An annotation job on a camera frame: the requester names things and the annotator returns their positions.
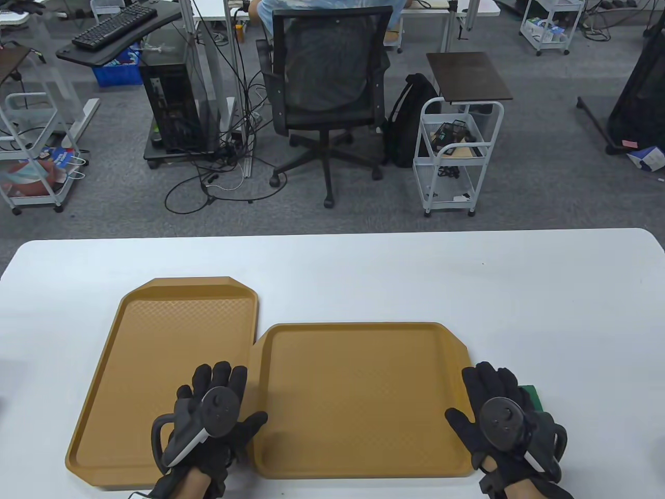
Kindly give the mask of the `person's right hand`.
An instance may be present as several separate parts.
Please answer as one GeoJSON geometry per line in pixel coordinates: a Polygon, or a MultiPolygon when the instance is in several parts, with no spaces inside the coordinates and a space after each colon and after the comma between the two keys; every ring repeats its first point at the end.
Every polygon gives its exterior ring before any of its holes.
{"type": "Polygon", "coordinates": [[[509,369],[482,362],[461,376],[474,420],[454,407],[446,419],[470,452],[473,469],[484,473],[481,492],[491,498],[570,498],[559,485],[566,429],[537,409],[509,369]]]}

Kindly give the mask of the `person's left hand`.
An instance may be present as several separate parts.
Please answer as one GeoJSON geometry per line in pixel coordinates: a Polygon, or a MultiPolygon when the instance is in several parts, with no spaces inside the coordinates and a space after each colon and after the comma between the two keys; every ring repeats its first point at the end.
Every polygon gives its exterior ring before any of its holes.
{"type": "Polygon", "coordinates": [[[226,469],[246,459],[247,447],[268,422],[257,411],[240,420],[247,368],[221,361],[195,369],[192,382],[179,387],[174,409],[158,416],[151,428],[151,447],[162,475],[197,467],[226,469]]]}

